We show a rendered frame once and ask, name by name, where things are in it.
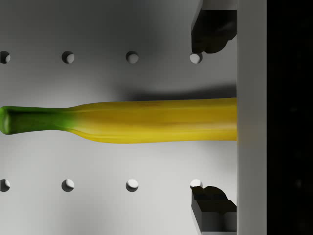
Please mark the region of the banana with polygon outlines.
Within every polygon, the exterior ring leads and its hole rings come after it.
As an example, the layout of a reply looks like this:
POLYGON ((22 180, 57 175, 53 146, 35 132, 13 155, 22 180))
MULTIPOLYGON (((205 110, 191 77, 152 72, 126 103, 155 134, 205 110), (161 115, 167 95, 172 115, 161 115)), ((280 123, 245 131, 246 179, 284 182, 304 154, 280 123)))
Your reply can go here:
POLYGON ((104 143, 235 141, 235 98, 100 102, 69 108, 0 107, 0 132, 66 131, 104 143))

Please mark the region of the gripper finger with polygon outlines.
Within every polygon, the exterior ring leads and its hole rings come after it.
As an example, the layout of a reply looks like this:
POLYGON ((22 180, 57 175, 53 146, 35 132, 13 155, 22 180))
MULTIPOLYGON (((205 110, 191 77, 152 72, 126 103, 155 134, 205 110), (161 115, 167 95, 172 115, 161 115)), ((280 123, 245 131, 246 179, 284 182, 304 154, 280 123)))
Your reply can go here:
POLYGON ((237 231, 237 206, 221 189, 196 186, 191 191, 191 208, 201 233, 237 231))
POLYGON ((201 10, 191 32, 192 52, 217 53, 236 35, 236 10, 201 10))

